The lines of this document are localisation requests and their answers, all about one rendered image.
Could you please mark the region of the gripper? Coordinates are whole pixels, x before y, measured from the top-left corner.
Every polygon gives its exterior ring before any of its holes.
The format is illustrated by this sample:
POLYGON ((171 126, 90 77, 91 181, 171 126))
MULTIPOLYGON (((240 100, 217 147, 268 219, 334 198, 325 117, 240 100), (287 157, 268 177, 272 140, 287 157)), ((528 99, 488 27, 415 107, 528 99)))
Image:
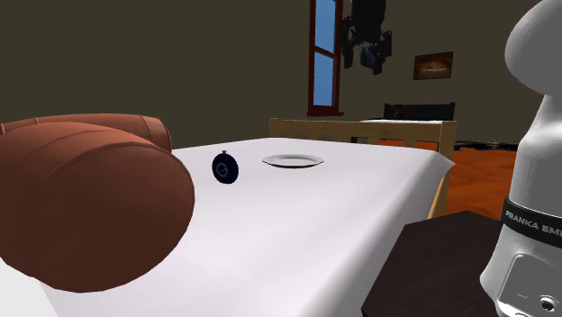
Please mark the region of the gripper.
POLYGON ((351 16, 340 22, 340 52, 344 68, 353 65, 354 46, 361 44, 360 64, 377 76, 392 56, 391 31, 382 34, 386 0, 352 0, 351 16))

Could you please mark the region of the red framed window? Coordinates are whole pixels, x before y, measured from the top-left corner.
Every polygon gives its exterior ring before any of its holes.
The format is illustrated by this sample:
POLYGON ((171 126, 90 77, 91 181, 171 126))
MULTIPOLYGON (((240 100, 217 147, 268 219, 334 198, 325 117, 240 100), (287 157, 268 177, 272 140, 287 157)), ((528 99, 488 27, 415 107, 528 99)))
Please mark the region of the red framed window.
POLYGON ((337 32, 343 0, 310 0, 308 53, 309 117, 342 116, 340 45, 337 32))

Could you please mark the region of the black furniture piece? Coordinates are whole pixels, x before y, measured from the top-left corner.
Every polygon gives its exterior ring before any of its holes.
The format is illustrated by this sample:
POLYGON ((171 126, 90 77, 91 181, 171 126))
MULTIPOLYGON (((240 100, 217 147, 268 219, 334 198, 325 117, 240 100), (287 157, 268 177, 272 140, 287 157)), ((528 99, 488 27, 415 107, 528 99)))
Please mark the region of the black furniture piece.
POLYGON ((453 121, 455 102, 448 104, 385 104, 383 118, 409 121, 453 121))

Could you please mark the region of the white plate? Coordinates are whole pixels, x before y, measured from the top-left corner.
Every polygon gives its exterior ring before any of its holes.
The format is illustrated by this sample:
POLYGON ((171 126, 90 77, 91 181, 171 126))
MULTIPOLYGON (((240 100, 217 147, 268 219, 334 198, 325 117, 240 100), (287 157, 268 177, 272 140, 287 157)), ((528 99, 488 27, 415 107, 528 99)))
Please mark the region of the white plate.
POLYGON ((311 168, 323 163, 324 159, 305 154, 276 154, 262 161, 276 168, 311 168))

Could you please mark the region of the dark blue round stopwatch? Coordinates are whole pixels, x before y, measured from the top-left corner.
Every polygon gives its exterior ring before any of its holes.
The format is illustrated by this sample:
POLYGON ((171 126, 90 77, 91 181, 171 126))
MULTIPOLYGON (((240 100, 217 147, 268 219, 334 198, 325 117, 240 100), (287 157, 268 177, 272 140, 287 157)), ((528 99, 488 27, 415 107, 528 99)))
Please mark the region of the dark blue round stopwatch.
POLYGON ((237 180, 240 170, 236 159, 223 150, 213 159, 212 172, 218 182, 233 184, 237 180))

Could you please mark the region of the dark robot stand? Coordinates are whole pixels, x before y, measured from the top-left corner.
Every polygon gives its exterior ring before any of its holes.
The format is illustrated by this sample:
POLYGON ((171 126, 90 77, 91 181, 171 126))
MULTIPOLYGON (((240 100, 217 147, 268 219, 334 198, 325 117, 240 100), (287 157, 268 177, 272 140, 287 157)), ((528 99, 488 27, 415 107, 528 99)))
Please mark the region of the dark robot stand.
POLYGON ((405 225, 363 317, 498 317, 479 277, 499 233, 497 220, 470 211, 405 225))

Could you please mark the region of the framed wall picture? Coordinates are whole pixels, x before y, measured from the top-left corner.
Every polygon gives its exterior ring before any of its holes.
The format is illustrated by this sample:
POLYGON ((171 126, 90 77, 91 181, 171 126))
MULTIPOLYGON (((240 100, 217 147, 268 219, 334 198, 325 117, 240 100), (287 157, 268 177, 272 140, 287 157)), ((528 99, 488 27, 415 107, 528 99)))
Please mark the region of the framed wall picture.
POLYGON ((450 78, 454 52, 418 55, 414 58, 413 80, 450 78))

